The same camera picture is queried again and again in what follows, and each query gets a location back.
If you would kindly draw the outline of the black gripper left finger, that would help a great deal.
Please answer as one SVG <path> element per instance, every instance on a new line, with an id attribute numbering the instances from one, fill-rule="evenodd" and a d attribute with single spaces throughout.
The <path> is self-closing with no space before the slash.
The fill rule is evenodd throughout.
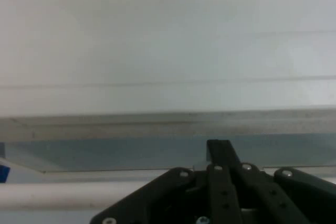
<path id="1" fill-rule="evenodd" d="M 174 168 L 97 214 L 91 223 L 243 223 L 230 168 L 239 159 L 228 140 L 208 140 L 202 171 Z"/>

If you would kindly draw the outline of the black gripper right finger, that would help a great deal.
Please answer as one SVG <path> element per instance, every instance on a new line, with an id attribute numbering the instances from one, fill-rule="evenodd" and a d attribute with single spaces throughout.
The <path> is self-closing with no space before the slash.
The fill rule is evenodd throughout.
<path id="1" fill-rule="evenodd" d="M 291 167 L 273 176 L 219 141 L 219 223 L 335 223 L 335 184 Z"/>

